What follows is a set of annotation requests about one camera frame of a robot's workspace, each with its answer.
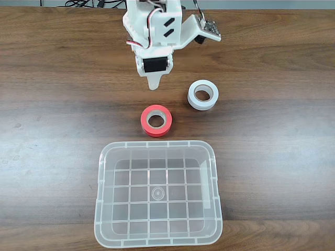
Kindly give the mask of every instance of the plastic container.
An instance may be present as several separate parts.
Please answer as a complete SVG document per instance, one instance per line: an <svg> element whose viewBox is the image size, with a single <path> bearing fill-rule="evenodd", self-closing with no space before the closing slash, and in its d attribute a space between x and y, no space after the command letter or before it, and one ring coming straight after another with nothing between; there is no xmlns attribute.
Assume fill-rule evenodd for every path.
<svg viewBox="0 0 335 251"><path fill-rule="evenodd" d="M206 245L222 227L216 161L206 142L115 142L103 149L94 220L102 246Z"/></svg>

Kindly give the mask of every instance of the table surface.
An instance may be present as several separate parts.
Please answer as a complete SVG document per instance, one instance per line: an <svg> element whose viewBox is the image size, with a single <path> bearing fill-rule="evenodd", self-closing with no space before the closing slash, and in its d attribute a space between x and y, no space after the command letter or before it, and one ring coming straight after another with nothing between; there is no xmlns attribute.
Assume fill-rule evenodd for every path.
<svg viewBox="0 0 335 251"><path fill-rule="evenodd" d="M156 140L139 118L162 104L174 121L157 140L216 153L224 230L160 250L335 250L335 11L206 11L223 42L176 51L155 91L124 12L0 8L0 249L106 250L93 233L100 152ZM218 86L209 111L187 102L198 79Z"/></svg>

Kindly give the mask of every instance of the white tape roll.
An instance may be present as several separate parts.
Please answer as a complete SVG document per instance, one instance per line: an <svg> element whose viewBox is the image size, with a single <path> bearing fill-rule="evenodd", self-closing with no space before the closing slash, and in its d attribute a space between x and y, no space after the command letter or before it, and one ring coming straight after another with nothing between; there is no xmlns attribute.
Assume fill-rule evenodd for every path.
<svg viewBox="0 0 335 251"><path fill-rule="evenodd" d="M203 90L209 94L209 100L200 100L195 93ZM219 90L215 84L208 80L198 80L188 89L187 99L189 104L197 110L205 111L212 108L219 98Z"/></svg>

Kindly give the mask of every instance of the tape roll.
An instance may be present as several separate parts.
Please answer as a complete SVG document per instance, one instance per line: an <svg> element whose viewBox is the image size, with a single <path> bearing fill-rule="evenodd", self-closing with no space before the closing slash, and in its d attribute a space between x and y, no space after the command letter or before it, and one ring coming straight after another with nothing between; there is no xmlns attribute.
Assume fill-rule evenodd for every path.
<svg viewBox="0 0 335 251"><path fill-rule="evenodd" d="M153 127L149 124L149 119L152 116L160 116L164 123L160 127ZM147 135L152 137L161 137L167 134L172 125L172 115L170 111L164 106L152 105L147 107L141 115L141 125Z"/></svg>
<svg viewBox="0 0 335 251"><path fill-rule="evenodd" d="M195 93L203 90L208 93L208 100L200 100L195 96ZM198 80L191 84L188 89L187 99L189 104L197 110L205 111L212 108L219 98L219 90L215 84L208 80Z"/></svg>

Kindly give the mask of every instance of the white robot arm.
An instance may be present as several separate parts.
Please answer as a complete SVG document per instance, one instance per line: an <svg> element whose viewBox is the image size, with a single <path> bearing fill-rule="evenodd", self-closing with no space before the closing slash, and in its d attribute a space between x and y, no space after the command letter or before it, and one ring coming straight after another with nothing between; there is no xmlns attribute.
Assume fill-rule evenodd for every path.
<svg viewBox="0 0 335 251"><path fill-rule="evenodd" d="M180 0L127 0L123 23L132 38L127 44L136 55L139 75L148 78L151 90L157 89L162 75L172 70L174 50L186 47L192 40L221 41L215 22L205 20L197 1L193 2L201 17L191 15L182 23Z"/></svg>

